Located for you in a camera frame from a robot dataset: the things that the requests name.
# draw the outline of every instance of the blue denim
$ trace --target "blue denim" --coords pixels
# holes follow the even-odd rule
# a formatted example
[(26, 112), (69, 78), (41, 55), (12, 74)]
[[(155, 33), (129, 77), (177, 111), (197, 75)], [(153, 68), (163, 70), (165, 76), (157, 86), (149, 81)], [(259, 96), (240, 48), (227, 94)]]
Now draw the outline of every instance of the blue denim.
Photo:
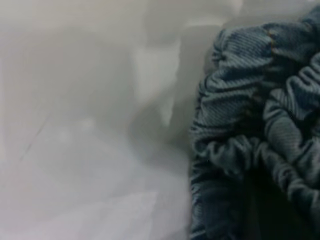
[(320, 238), (320, 6), (223, 30), (190, 139), (192, 240), (244, 238), (244, 178), (263, 168)]

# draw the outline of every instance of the crumpled denim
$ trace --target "crumpled denim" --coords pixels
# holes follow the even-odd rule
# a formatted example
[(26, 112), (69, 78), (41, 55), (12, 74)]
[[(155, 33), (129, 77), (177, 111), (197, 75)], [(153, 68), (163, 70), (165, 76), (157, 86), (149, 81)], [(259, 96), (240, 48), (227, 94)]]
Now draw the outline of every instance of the crumpled denim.
[(223, 30), (190, 139), (192, 240), (244, 239), (244, 178), (263, 168), (320, 238), (320, 6)]

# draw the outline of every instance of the white surface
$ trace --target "white surface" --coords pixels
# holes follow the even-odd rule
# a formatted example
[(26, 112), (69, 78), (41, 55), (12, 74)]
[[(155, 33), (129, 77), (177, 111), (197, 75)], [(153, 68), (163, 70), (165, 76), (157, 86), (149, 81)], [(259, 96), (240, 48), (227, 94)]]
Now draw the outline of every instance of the white surface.
[(2, 0), (0, 239), (186, 240), (206, 51), (308, 4)]

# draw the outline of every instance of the white fabric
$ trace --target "white fabric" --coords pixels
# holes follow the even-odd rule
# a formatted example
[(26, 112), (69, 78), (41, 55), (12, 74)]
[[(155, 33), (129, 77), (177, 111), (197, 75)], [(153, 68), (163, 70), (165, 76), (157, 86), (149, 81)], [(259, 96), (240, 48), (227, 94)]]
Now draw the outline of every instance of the white fabric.
[(0, 239), (186, 240), (184, 133), (214, 36), (310, 2), (2, 0)]

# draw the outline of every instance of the denim fabric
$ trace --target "denim fabric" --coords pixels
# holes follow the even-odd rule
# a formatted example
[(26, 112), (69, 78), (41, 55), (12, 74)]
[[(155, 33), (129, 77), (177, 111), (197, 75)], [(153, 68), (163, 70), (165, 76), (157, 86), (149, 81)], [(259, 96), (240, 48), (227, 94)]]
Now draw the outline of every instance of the denim fabric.
[(320, 237), (320, 7), (223, 30), (190, 138), (192, 240), (240, 240), (244, 177), (263, 167)]

